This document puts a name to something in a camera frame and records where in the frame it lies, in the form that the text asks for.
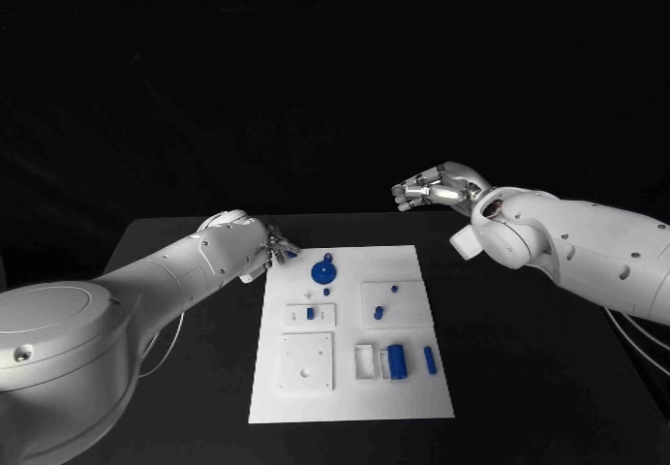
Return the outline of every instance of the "table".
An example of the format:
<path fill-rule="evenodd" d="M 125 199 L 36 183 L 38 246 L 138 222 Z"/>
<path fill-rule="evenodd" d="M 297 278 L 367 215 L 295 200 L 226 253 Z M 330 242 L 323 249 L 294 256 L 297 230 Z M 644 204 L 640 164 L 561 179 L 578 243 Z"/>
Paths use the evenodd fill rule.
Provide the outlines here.
<path fill-rule="evenodd" d="M 445 210 L 274 220 L 304 248 L 415 244 L 457 417 L 246 423 L 264 275 L 248 285 L 233 281 L 189 311 L 164 365 L 140 380 L 121 420 L 71 465 L 670 460 L 667 425 L 602 312 L 538 269 L 510 270 L 484 255 L 464 261 L 448 242 L 467 224 L 463 215 Z M 202 221 L 136 221 L 107 272 Z M 163 331 L 167 344 L 174 327 Z"/>

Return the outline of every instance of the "blue block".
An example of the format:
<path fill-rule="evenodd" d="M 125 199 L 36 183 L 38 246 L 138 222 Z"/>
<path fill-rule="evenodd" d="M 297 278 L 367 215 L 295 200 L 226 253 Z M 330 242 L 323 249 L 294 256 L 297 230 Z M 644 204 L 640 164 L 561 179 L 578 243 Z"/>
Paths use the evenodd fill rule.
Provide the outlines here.
<path fill-rule="evenodd" d="M 424 353 L 425 353 L 425 363 L 428 365 L 428 373 L 431 375 L 437 374 L 437 367 L 435 367 L 435 360 L 432 358 L 432 350 L 429 347 L 424 347 Z"/>
<path fill-rule="evenodd" d="M 391 379 L 404 380 L 408 377 L 408 365 L 405 364 L 405 351 L 401 344 L 388 346 L 388 367 Z"/>

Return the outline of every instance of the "white cable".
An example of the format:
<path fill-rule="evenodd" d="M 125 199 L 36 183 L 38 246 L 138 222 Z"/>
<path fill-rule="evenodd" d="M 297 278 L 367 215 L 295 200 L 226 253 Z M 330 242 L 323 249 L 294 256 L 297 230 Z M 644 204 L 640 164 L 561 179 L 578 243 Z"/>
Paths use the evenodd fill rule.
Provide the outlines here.
<path fill-rule="evenodd" d="M 656 362 L 656 360 L 646 354 L 646 352 L 643 351 L 643 349 L 638 347 L 638 345 L 633 342 L 633 339 L 628 337 L 628 334 L 625 333 L 624 329 L 621 328 L 621 326 L 618 325 L 618 322 L 617 320 L 614 319 L 614 315 L 611 314 L 611 310 L 608 308 L 604 307 L 604 310 L 607 310 L 607 315 L 610 316 L 611 318 L 611 321 L 614 322 L 617 328 L 618 328 L 618 331 L 621 332 L 621 335 L 625 337 L 625 339 L 628 340 L 628 342 L 631 343 L 631 346 L 635 348 L 635 350 L 640 352 L 640 354 L 643 355 L 643 357 L 650 361 L 650 363 L 653 363 L 653 365 L 656 366 L 656 368 L 667 375 L 670 376 L 670 371 L 667 371 L 660 365 L 659 363 Z"/>
<path fill-rule="evenodd" d="M 643 333 L 643 335 L 663 348 L 666 349 L 667 351 L 670 351 L 670 346 L 667 346 L 666 344 L 663 344 L 644 330 L 644 328 L 634 322 L 633 318 L 624 314 L 624 317 L 625 319 L 628 320 L 628 322 L 631 322 L 631 325 L 640 330 L 640 332 Z"/>
<path fill-rule="evenodd" d="M 153 368 L 153 370 L 148 373 L 144 373 L 144 374 L 140 375 L 140 378 L 144 378 L 146 376 L 150 376 L 160 369 L 160 366 L 163 365 L 163 362 L 167 359 L 167 356 L 170 355 L 172 348 L 174 347 L 174 343 L 177 342 L 177 336 L 179 336 L 179 331 L 182 329 L 182 322 L 183 321 L 185 321 L 185 314 L 182 314 L 182 317 L 179 319 L 177 332 L 174 334 L 174 338 L 172 339 L 170 348 L 167 349 L 167 352 L 166 352 L 166 354 L 163 356 L 163 360 L 159 362 L 157 366 Z"/>
<path fill-rule="evenodd" d="M 222 215 L 222 213 L 216 213 L 215 215 L 212 215 L 200 224 L 200 227 L 199 227 L 199 230 L 197 232 L 200 232 L 202 230 L 206 229 L 206 227 L 209 226 L 209 223 Z M 167 359 L 167 356 L 170 355 L 170 351 L 172 351 L 172 348 L 174 346 L 174 343 L 177 342 L 177 337 L 179 337 L 179 331 L 182 330 L 182 322 L 185 321 L 185 314 L 182 313 L 182 317 L 179 318 L 179 326 L 177 326 L 177 332 L 174 333 L 174 338 L 172 339 L 172 344 L 170 344 L 170 348 L 167 349 L 167 353 L 164 354 L 163 356 L 163 359 L 161 361 L 159 362 L 157 366 L 151 369 L 151 371 L 148 373 L 144 373 L 140 375 L 140 378 L 144 378 L 146 376 L 150 376 L 159 369 L 160 369 L 160 366 L 163 365 L 163 362 L 164 360 Z M 154 346 L 154 343 L 157 341 L 157 336 L 160 335 L 160 331 L 156 333 L 154 335 L 154 339 L 151 340 L 151 343 L 150 343 L 150 346 L 147 347 L 147 350 L 144 351 L 143 353 L 143 359 L 141 361 L 144 361 L 144 359 L 147 358 L 147 355 L 150 354 L 150 351 L 151 351 L 151 348 Z"/>

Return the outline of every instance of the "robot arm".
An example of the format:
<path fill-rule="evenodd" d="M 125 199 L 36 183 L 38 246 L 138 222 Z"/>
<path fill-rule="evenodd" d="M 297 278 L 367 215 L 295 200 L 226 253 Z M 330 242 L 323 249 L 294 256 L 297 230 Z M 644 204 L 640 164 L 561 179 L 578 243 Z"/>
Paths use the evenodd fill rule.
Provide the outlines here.
<path fill-rule="evenodd" d="M 236 277 L 300 249 L 235 210 L 89 282 L 0 294 L 0 463 L 59 465 L 105 436 L 161 328 Z"/>
<path fill-rule="evenodd" d="M 450 241 L 465 260 L 481 251 L 533 266 L 595 304 L 670 325 L 670 231 L 646 215 L 542 191 L 494 188 L 445 163 L 393 186 L 399 210 L 448 204 L 470 217 Z"/>

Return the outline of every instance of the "blue part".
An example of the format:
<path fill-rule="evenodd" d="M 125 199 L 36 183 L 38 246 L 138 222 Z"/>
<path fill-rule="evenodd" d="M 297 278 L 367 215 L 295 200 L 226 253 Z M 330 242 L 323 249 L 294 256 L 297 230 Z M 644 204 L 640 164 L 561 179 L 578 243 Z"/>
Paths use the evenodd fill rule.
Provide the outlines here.
<path fill-rule="evenodd" d="M 391 379 L 404 380 L 408 377 L 408 365 L 405 364 L 405 352 L 401 344 L 388 346 L 388 367 Z"/>
<path fill-rule="evenodd" d="M 437 374 L 437 367 L 435 367 L 435 360 L 432 358 L 432 350 L 429 347 L 424 347 L 424 353 L 425 353 L 425 363 L 428 364 L 428 373 L 431 375 Z"/>
<path fill-rule="evenodd" d="M 311 279 L 319 284 L 330 284 L 337 276 L 337 270 L 333 265 L 333 255 L 326 254 L 324 260 L 317 262 L 311 267 Z"/>

